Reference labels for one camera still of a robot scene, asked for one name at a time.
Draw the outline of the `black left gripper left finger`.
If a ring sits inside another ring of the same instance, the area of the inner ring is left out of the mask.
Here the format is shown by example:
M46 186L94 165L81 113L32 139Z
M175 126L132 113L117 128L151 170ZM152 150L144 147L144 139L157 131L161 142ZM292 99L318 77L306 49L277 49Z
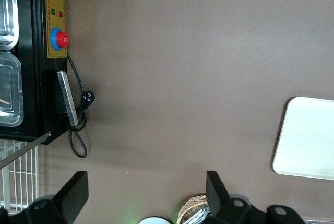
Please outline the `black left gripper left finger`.
M76 172L55 194L40 197L8 223L74 223L89 198L88 174Z

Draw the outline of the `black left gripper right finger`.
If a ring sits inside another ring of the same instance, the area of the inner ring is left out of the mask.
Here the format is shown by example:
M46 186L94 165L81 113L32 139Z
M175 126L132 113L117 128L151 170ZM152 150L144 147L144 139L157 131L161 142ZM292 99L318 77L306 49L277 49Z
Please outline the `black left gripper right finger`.
M261 211L246 196L230 194L215 171L207 172L206 198L211 211L206 223L261 223Z

